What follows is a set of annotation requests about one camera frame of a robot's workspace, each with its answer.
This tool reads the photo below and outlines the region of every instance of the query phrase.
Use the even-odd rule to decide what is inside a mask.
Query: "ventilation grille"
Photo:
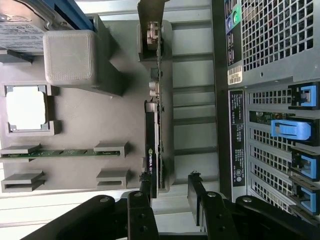
[[[314,46],[314,0],[241,0],[244,71]]]
[[[278,157],[276,155],[273,155],[269,152],[266,152],[264,150],[261,150],[257,147],[250,146],[251,149],[251,156],[255,157],[256,159],[259,159],[260,161],[280,170],[281,172],[289,175],[291,173],[290,167],[291,162]]]
[[[292,213],[288,204],[284,203],[282,200],[276,197],[272,192],[269,192],[259,183],[254,182],[254,185],[251,184],[251,188],[271,205],[279,209],[282,209],[283,211],[286,211],[289,214]]]
[[[261,180],[271,185],[273,188],[281,192],[283,195],[288,196],[292,194],[292,185],[283,181],[272,173],[266,171],[262,167],[253,164],[252,172]]]
[[[250,93],[250,104],[291,104],[291,89]]]
[[[267,144],[269,146],[284,150],[284,151],[288,151],[290,152],[290,147],[295,146],[296,144],[284,137],[280,137],[280,136],[271,136],[270,133],[265,132],[265,131],[261,131],[261,130],[256,130],[251,128],[250,129],[250,138],[254,139],[258,142],[261,142],[263,144]]]

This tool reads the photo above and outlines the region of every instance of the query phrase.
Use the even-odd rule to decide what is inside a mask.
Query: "screw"
[[[242,200],[243,200],[245,203],[251,203],[251,202],[252,202],[251,198],[249,198],[249,197],[244,197],[244,198],[242,198]]]
[[[108,197],[105,197],[105,198],[101,198],[100,199],[100,203],[106,203],[109,201],[109,198]]]
[[[215,194],[214,192],[210,191],[210,192],[208,192],[208,196],[209,196],[210,198],[214,198],[214,197],[217,196],[217,194]]]

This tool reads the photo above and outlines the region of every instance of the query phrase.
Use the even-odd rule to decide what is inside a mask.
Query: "blue tab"
[[[272,120],[271,136],[292,140],[308,140],[311,136],[311,126],[307,122]]]
[[[317,106],[317,87],[316,86],[304,86],[301,87],[301,91],[309,91],[309,101],[301,103],[303,107],[316,107]]]
[[[315,213],[317,211],[316,193],[311,193],[308,190],[301,188],[301,191],[307,195],[309,200],[301,201],[301,205],[308,209],[310,212]]]
[[[36,4],[39,0],[29,1]],[[57,6],[80,30],[94,30],[94,25],[74,0],[42,0],[42,2],[52,10]]]
[[[317,178],[317,160],[313,158],[309,158],[306,156],[301,156],[301,159],[307,161],[310,166],[304,166],[301,169],[301,173],[311,179],[316,179]]]

